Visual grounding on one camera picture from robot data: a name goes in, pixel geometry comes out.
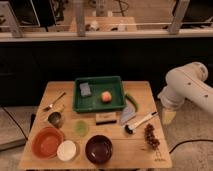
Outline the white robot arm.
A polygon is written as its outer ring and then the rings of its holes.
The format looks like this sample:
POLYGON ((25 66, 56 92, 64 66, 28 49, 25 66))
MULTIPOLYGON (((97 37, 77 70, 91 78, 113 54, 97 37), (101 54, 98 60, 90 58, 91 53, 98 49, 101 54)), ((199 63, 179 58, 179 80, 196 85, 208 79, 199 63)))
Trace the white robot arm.
POLYGON ((158 94, 167 109, 179 109, 186 99, 213 115, 213 87, 205 83, 208 69, 201 62, 192 62, 171 69, 165 77, 166 86, 158 94))

